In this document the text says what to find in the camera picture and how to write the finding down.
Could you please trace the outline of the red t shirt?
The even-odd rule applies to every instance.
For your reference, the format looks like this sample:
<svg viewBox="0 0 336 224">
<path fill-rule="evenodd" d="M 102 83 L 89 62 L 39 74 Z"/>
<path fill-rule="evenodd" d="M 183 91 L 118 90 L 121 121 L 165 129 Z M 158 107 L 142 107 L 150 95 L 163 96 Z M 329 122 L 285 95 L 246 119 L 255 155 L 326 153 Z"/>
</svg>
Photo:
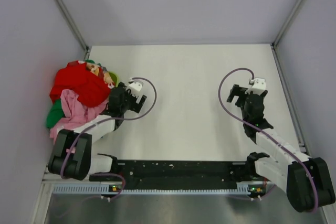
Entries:
<svg viewBox="0 0 336 224">
<path fill-rule="evenodd" d="M 87 107 L 96 107 L 105 101 L 114 86 L 108 71 L 93 62 L 73 61 L 58 70 L 50 91 L 51 101 L 60 99 L 65 89 L 78 95 L 78 101 Z"/>
</svg>

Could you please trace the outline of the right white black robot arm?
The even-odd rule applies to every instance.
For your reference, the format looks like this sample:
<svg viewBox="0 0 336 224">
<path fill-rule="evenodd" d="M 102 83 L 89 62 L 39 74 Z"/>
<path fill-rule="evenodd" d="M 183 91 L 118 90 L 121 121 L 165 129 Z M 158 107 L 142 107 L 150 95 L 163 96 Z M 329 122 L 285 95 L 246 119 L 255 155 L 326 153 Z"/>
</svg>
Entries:
<svg viewBox="0 0 336 224">
<path fill-rule="evenodd" d="M 235 84 L 227 102 L 236 97 L 241 109 L 244 132 L 264 151 L 248 156 L 245 174 L 252 180 L 260 176 L 283 190 L 297 212 L 312 211 L 335 203 L 335 192 L 327 163 L 312 158 L 282 139 L 264 117 L 267 90 L 258 94 Z"/>
</svg>

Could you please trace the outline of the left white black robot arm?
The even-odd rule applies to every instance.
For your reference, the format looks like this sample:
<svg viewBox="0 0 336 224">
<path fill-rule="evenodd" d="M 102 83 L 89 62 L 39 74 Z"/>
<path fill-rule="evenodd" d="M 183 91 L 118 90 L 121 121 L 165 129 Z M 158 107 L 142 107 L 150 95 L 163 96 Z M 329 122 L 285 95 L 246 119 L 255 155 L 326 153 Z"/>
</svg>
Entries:
<svg viewBox="0 0 336 224">
<path fill-rule="evenodd" d="M 64 90 L 61 105 L 65 118 L 52 129 L 54 147 L 48 162 L 48 171 L 62 178 L 83 180 L 101 173 L 107 180 L 119 174 L 117 158 L 104 153 L 94 154 L 93 144 L 117 130 L 125 121 L 127 111 L 140 113 L 147 97 L 141 93 L 143 83 L 119 83 L 98 106 L 87 107 L 79 95 Z"/>
</svg>

